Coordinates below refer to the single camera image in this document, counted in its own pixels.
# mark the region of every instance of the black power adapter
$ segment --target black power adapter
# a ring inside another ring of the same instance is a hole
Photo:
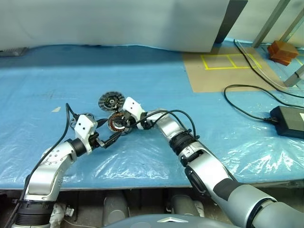
[[[304,139],[304,109],[278,106],[270,116],[278,135]]]

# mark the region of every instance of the brown cardboard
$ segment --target brown cardboard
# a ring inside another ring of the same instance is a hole
[[[246,51],[252,55],[268,77],[284,86],[267,62],[253,48],[246,48]],[[255,74],[244,57],[234,47],[214,47],[210,53],[184,53],[183,60],[192,90],[196,93],[222,92],[226,86],[231,84],[254,85],[274,90]],[[243,87],[233,90],[250,91],[255,89]]]

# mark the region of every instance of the metal rod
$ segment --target metal rod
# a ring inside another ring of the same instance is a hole
[[[280,38],[280,41],[287,42],[293,36],[293,34],[298,30],[298,28],[302,25],[303,22],[304,22],[304,8],[291,23],[291,25],[286,30],[284,35]]]
[[[262,27],[261,31],[257,35],[256,39],[253,41],[252,47],[257,48],[262,43],[262,41],[264,40],[264,38],[266,37],[266,35],[270,31],[270,29],[273,27],[276,20],[280,17],[282,12],[285,10],[285,8],[289,2],[290,2],[290,0],[280,0],[279,1],[277,6],[275,7],[274,11],[272,12],[270,17],[266,21],[265,25]]]

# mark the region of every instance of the wire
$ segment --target wire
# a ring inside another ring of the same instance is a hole
[[[24,195],[25,195],[25,192],[29,186],[29,181],[30,181],[30,178],[31,176],[33,175],[33,173],[35,172],[35,170],[38,168],[38,166],[43,162],[43,160],[49,155],[49,153],[56,147],[58,146],[58,144],[63,140],[63,138],[66,136],[67,134],[67,131],[68,131],[68,127],[69,127],[69,122],[70,122],[70,112],[71,113],[74,113],[70,107],[70,105],[68,103],[66,103],[66,127],[65,127],[65,130],[62,134],[62,136],[58,139],[58,141],[40,158],[40,160],[37,162],[37,164],[35,165],[35,167],[33,168],[33,170],[31,171],[31,173],[29,174],[29,176],[26,177],[25,179],[25,183],[24,183],[24,188],[23,188],[23,191],[21,193],[21,196],[18,200],[18,203],[16,204],[14,210],[12,211],[8,221],[6,222],[4,228],[9,228],[12,221],[13,221],[13,218],[15,217],[16,215],[16,212],[20,206],[20,202],[23,200],[24,198]]]
[[[84,225],[77,225],[77,224],[74,224],[74,223],[71,223],[69,221],[67,221],[66,219],[63,219],[66,223],[72,225],[72,226],[75,226],[75,227],[86,227],[86,228],[97,228],[97,227],[91,227],[91,226],[84,226]]]
[[[278,84],[277,82],[275,82],[274,80],[272,80],[270,77],[267,76],[267,74],[257,65],[256,61],[246,52],[245,48],[242,46],[242,44],[239,42],[239,40],[237,40],[237,43],[240,45],[240,47],[242,48],[243,52],[254,62],[254,64],[256,65],[256,67],[259,69],[259,71],[261,71],[261,73],[272,83],[276,84],[278,87],[281,87],[282,89],[289,89],[289,90],[293,90],[293,91],[304,91],[304,89],[295,89],[295,88],[289,88],[286,86],[281,86],[280,84]]]
[[[251,87],[251,88],[256,88],[256,89],[260,89],[260,90],[263,90],[264,92],[268,93],[269,95],[271,95],[276,101],[280,102],[281,104],[283,105],[286,105],[286,106],[290,106],[290,107],[296,107],[296,108],[302,108],[304,109],[303,106],[299,106],[299,105],[294,105],[294,104],[288,104],[288,103],[285,103],[283,101],[281,101],[279,98],[277,98],[275,95],[273,95],[271,92],[261,88],[261,87],[258,87],[256,85],[228,85],[225,89],[224,89],[224,98],[226,99],[226,101],[231,105],[233,106],[234,108],[238,109],[239,111],[241,111],[242,113],[254,118],[254,119],[258,119],[258,120],[263,120],[263,121],[268,121],[268,118],[262,118],[262,117],[257,117],[257,116],[254,116],[246,111],[244,111],[243,109],[237,107],[235,104],[233,104],[227,97],[227,89],[229,88],[236,88],[236,87]]]
[[[168,110],[159,110],[159,111],[155,111],[151,114],[148,114],[146,115],[144,118],[140,119],[139,121],[137,121],[136,123],[132,124],[131,126],[125,126],[127,128],[132,128],[132,127],[135,127],[137,124],[139,124],[140,122],[148,119],[149,117],[155,115],[155,114],[158,114],[158,113],[165,113],[163,114],[160,118],[158,118],[156,121],[158,121],[159,119],[161,119],[162,117],[164,117],[166,114],[171,114],[174,116],[174,118],[179,122],[179,124],[185,129],[185,131],[188,131],[188,129],[186,128],[186,126],[182,123],[182,121],[173,113],[173,112],[179,112],[179,113],[183,113],[184,115],[186,115],[188,117],[188,119],[190,120],[191,122],[191,125],[192,125],[192,130],[193,130],[193,136],[196,137],[196,128],[195,128],[195,124],[193,122],[193,120],[191,119],[191,117],[185,113],[184,111],[182,110],[172,110],[172,111],[168,111]]]
[[[291,93],[288,93],[288,92],[285,92],[281,89],[279,89],[278,87],[276,87],[275,85],[273,85],[271,82],[267,81],[259,72],[257,72],[253,66],[251,65],[250,61],[248,60],[247,56],[245,55],[245,53],[239,48],[239,46],[236,44],[236,40],[234,39],[233,40],[233,43],[234,45],[237,47],[237,49],[240,51],[240,53],[244,56],[246,62],[249,64],[250,68],[261,78],[263,79],[267,84],[269,84],[270,86],[272,86],[274,89],[276,89],[277,91],[283,93],[283,94],[287,94],[287,95],[290,95],[290,96],[294,96],[294,97],[299,97],[299,98],[304,98],[304,96],[299,96],[299,95],[295,95],[295,94],[291,94]]]

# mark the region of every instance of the blue plastic sheet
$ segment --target blue plastic sheet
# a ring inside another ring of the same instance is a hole
[[[274,126],[240,114],[222,93],[193,93],[180,53],[136,46],[49,46],[0,58],[0,189],[23,188],[42,152],[62,134],[66,102],[75,112],[108,117],[97,104],[107,91],[131,96],[146,111],[187,112],[200,140],[241,182],[304,178],[303,140],[279,136]],[[303,105],[301,99],[274,93]],[[258,91],[228,95],[244,110],[264,117],[279,105]],[[102,139],[111,135],[106,126],[98,132]],[[74,138],[73,130],[66,138]],[[134,130],[111,147],[80,157],[67,171],[63,187],[190,186],[183,170],[160,131]]]

